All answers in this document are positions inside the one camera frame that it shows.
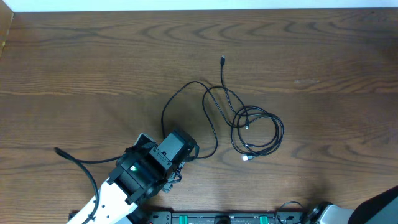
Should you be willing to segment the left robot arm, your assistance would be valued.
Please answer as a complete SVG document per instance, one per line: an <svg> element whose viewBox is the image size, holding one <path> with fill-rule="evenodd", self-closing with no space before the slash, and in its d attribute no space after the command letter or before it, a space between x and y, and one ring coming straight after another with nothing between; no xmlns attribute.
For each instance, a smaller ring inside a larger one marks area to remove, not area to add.
<svg viewBox="0 0 398 224"><path fill-rule="evenodd" d="M178 182L181 169L194 160L197 142L185 131L176 129L157 144L147 134L140 134L132 147L116 161L116 167L94 196L68 224L129 223L141 204L168 192Z"/></svg>

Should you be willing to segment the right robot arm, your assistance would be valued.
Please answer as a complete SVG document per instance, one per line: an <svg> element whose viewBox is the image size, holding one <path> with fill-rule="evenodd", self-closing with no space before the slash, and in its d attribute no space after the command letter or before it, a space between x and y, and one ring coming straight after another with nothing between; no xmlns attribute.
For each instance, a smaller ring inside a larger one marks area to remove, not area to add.
<svg viewBox="0 0 398 224"><path fill-rule="evenodd" d="M303 223L397 224L397 186L370 198L354 210L322 202L308 211Z"/></svg>

